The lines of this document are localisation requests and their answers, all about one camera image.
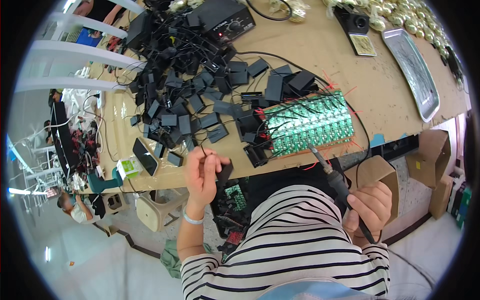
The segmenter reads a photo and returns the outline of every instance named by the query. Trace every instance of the black and white striped shirt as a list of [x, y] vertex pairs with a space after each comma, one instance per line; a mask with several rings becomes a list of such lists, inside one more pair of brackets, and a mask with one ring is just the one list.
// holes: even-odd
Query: black and white striped shirt
[[283, 188], [252, 213], [245, 241], [221, 264], [213, 254], [185, 259], [185, 299], [256, 299], [268, 288], [302, 278], [332, 278], [349, 288], [384, 295], [390, 285], [385, 244], [352, 244], [339, 209], [321, 190]]

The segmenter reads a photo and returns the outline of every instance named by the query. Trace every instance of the soldering iron handle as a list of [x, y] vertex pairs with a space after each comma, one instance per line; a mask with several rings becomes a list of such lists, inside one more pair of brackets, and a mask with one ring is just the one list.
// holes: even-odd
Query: soldering iron handle
[[350, 195], [350, 191], [343, 181], [343, 176], [338, 171], [333, 170], [332, 173], [327, 175], [327, 180], [328, 184], [336, 191], [336, 198], [349, 207], [350, 205], [347, 202], [347, 196]]
[[367, 241], [370, 244], [375, 245], [376, 243], [378, 243], [377, 241], [375, 241], [375, 239], [372, 236], [372, 233], [367, 228], [367, 225], [365, 225], [365, 222], [361, 218], [359, 219], [359, 227], [360, 227], [361, 232], [363, 233], [363, 236], [367, 239]]

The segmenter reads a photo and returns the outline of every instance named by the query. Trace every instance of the metal tray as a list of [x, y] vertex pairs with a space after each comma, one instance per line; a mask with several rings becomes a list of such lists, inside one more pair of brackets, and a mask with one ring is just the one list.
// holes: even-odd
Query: metal tray
[[410, 85], [422, 120], [429, 122], [440, 108], [440, 98], [417, 46], [403, 28], [383, 31], [382, 37]]

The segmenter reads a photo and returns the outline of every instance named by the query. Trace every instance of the workbench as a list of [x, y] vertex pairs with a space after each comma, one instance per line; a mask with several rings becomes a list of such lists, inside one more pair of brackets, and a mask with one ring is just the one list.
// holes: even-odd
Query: workbench
[[[382, 41], [381, 33], [371, 28], [368, 32], [377, 53], [376, 57], [355, 56], [340, 23], [335, 18], [333, 20], [326, 18], [325, 5], [318, 0], [306, 0], [305, 2], [311, 6], [311, 9], [307, 10], [307, 19], [303, 23], [274, 22], [251, 11], [256, 27], [236, 39], [233, 42], [234, 47], [238, 52], [264, 51], [277, 54], [327, 81], [335, 83], [334, 87], [342, 90], [345, 99], [358, 112], [370, 137], [371, 147], [417, 134], [467, 111], [468, 94], [457, 87], [450, 69], [443, 65], [437, 50], [426, 40], [412, 36], [425, 59], [440, 96], [440, 109], [429, 123], [424, 123], [420, 118], [410, 87], [395, 58]], [[263, 12], [268, 11], [266, 1], [257, 1], [255, 5]], [[126, 15], [116, 26], [128, 24]], [[134, 14], [131, 13], [130, 19], [132, 20], [133, 17]], [[127, 50], [125, 55], [133, 56], [134, 54]], [[273, 68], [286, 64], [274, 57], [264, 55], [261, 57]], [[259, 59], [259, 56], [241, 55], [239, 58], [250, 65]], [[293, 66], [291, 68], [293, 72], [299, 71]], [[124, 80], [129, 83], [134, 79], [135, 72], [129, 72], [117, 70], [120, 81]], [[100, 73], [101, 66], [99, 64], [92, 65], [91, 77], [96, 78]], [[264, 91], [267, 77], [266, 75], [261, 80], [259, 80], [260, 77], [257, 77], [258, 86], [255, 91]], [[100, 79], [115, 81], [116, 77], [105, 71]], [[244, 92], [247, 87], [247, 85], [241, 86], [236, 91]], [[230, 101], [230, 99], [230, 95], [225, 95], [224, 101]], [[206, 105], [212, 103], [207, 99], [204, 101]], [[239, 96], [235, 96], [233, 101], [239, 103], [241, 100]], [[116, 160], [133, 155], [132, 147], [135, 138], [140, 137], [153, 152], [156, 142], [143, 137], [143, 124], [130, 126], [130, 117], [140, 114], [143, 109], [143, 105], [136, 107], [132, 94], [128, 90], [106, 92], [106, 106], [103, 109], [106, 138], [105, 128], [103, 125], [100, 128], [104, 143], [104, 150], [100, 154], [100, 166], [105, 170], [106, 179], [111, 178], [111, 170], [116, 166]], [[211, 109], [212, 106], [209, 106], [204, 112], [211, 112]], [[221, 119], [226, 122], [232, 118], [228, 115], [221, 115]], [[354, 115], [352, 115], [352, 122], [355, 129], [353, 138], [355, 143], [329, 147], [323, 151], [328, 158], [358, 152], [368, 147], [369, 141]], [[225, 126], [229, 132], [228, 136], [215, 144], [210, 144], [206, 140], [202, 145], [216, 150], [220, 155], [231, 158], [234, 171], [230, 178], [300, 167], [316, 161], [311, 153], [305, 153], [275, 158], [262, 167], [254, 168], [243, 151], [246, 143], [240, 142], [235, 122], [228, 122]], [[204, 138], [206, 138], [206, 133], [197, 135], [198, 140]], [[112, 157], [107, 151], [106, 143]], [[175, 152], [180, 154], [182, 151], [184, 151], [183, 148]], [[122, 190], [133, 192], [134, 190], [160, 190], [185, 186], [184, 168], [170, 164], [166, 159], [166, 152], [163, 157], [159, 169], [153, 177], [144, 171], [141, 175], [131, 179], [131, 184], [125, 181]], [[119, 192], [119, 189], [109, 189], [104, 192]]]

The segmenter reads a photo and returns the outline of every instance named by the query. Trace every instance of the knob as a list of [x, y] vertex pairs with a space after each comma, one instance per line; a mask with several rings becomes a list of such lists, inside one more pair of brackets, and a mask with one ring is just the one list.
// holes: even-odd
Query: knob
[[230, 23], [230, 24], [228, 25], [228, 30], [229, 30], [229, 31], [236, 31], [236, 32], [238, 32], [238, 31], [240, 31], [240, 30], [242, 30], [242, 29], [243, 29], [242, 26], [241, 26], [240, 23], [237, 22], [237, 21], [234, 21], [234, 22], [232, 22], [232, 23]]

